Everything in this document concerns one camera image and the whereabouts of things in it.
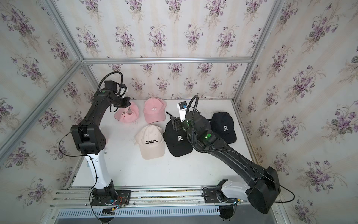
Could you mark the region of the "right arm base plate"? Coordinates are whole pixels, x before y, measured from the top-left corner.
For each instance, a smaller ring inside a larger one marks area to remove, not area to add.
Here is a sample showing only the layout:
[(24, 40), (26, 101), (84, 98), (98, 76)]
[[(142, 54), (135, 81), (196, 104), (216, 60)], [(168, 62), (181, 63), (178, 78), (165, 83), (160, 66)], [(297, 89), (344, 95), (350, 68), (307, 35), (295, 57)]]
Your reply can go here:
[(207, 188), (204, 187), (201, 190), (202, 196), (204, 197), (205, 204), (212, 203), (229, 203), (233, 204), (237, 202), (237, 198), (228, 198), (226, 197), (220, 190), (216, 190), (215, 188)]

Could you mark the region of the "beige baseball cap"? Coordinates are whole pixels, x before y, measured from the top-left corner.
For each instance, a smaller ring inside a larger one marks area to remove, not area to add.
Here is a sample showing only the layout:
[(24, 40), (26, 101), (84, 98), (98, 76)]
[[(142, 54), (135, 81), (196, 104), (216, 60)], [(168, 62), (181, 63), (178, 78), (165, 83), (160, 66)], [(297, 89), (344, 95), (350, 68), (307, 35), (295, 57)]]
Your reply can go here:
[(136, 134), (135, 144), (139, 145), (143, 159), (151, 160), (164, 156), (166, 143), (162, 134), (163, 129), (155, 125), (145, 126)]

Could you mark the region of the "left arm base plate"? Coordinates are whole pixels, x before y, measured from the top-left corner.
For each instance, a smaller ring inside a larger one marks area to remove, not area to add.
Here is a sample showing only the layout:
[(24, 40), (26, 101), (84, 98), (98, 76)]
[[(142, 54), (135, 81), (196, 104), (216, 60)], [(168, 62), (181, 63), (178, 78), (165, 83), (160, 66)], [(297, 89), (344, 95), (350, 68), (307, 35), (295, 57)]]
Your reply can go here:
[(129, 205), (131, 193), (131, 190), (116, 190), (116, 195), (114, 198), (111, 196), (90, 196), (90, 204), (92, 206), (124, 207)]

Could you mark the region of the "black cap white letter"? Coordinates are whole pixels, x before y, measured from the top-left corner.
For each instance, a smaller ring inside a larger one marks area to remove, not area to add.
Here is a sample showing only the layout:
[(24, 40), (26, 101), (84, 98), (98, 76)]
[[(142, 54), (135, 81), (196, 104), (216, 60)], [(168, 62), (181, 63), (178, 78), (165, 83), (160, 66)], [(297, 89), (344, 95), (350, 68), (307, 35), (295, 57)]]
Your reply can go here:
[(217, 112), (213, 114), (210, 124), (212, 130), (226, 143), (232, 144), (237, 141), (234, 120), (229, 113)]

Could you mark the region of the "pink cap back wall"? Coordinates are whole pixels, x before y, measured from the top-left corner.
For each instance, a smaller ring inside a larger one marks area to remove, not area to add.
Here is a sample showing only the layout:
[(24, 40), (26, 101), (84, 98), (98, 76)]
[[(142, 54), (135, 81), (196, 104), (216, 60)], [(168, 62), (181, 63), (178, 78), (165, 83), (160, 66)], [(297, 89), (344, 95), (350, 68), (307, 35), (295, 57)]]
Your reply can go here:
[(144, 117), (148, 124), (166, 120), (166, 102), (159, 98), (149, 98), (144, 104)]

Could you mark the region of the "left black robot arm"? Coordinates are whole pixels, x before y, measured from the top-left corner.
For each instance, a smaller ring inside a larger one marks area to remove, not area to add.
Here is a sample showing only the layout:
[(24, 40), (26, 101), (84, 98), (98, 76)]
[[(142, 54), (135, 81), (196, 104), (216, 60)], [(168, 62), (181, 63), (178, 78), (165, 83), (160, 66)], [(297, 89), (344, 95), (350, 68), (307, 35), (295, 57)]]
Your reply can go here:
[(89, 197), (101, 201), (107, 199), (109, 203), (115, 203), (118, 194), (105, 164), (103, 150), (107, 139), (100, 130), (100, 123), (107, 110), (116, 113), (119, 108), (131, 105), (130, 98), (125, 96), (127, 86), (123, 81), (124, 76), (120, 71), (113, 71), (102, 78), (93, 95), (89, 111), (69, 132), (80, 152), (79, 157), (86, 158), (91, 170), (94, 184), (89, 190)]

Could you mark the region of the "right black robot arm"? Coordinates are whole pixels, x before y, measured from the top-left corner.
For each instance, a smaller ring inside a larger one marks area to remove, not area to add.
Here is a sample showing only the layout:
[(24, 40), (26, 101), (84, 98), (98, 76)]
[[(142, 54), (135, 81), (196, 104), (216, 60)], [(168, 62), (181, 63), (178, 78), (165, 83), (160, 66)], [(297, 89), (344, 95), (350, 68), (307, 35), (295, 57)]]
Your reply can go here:
[(179, 117), (171, 116), (175, 132), (183, 131), (190, 146), (199, 153), (210, 154), (237, 173), (248, 185), (245, 194), (249, 203), (260, 213), (268, 214), (277, 197), (284, 189), (279, 182), (277, 171), (269, 166), (264, 168), (234, 150), (214, 130), (211, 122), (198, 111), (198, 95), (189, 102), (177, 104)]

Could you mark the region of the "pink cap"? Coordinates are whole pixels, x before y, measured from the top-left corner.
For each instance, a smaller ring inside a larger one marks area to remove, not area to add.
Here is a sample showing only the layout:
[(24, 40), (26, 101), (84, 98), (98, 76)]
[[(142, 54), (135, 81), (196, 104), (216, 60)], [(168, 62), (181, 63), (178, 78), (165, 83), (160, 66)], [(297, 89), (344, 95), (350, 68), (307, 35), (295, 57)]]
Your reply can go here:
[(114, 118), (122, 123), (133, 123), (139, 118), (139, 108), (134, 102), (131, 102), (130, 106), (118, 109)]

